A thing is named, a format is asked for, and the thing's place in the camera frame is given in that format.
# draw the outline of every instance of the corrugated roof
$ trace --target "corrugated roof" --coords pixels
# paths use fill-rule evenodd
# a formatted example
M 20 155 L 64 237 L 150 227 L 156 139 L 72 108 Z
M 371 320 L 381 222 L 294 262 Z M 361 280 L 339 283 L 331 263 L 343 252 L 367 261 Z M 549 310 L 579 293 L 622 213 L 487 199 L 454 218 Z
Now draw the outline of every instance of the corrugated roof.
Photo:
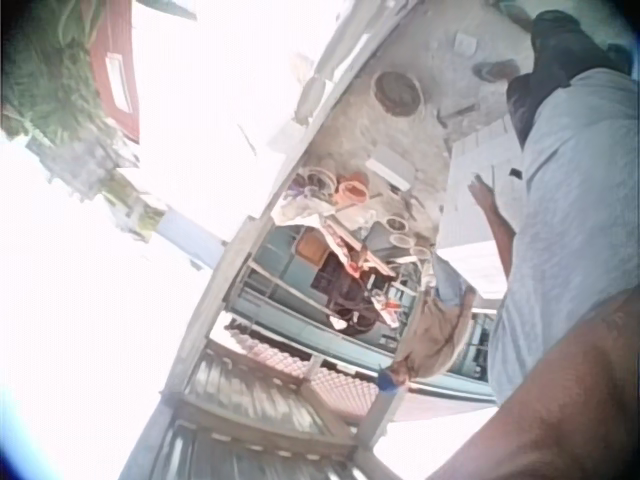
M 240 351 L 274 369 L 303 377 L 309 364 L 287 352 L 261 342 L 237 330 L 229 330 L 234 350 Z M 356 378 L 327 368 L 320 368 L 311 379 L 311 386 L 336 413 L 346 420 L 358 421 L 367 413 L 378 394 L 371 381 Z M 428 420 L 489 408 L 486 403 L 465 402 L 410 392 L 396 413 L 394 421 Z

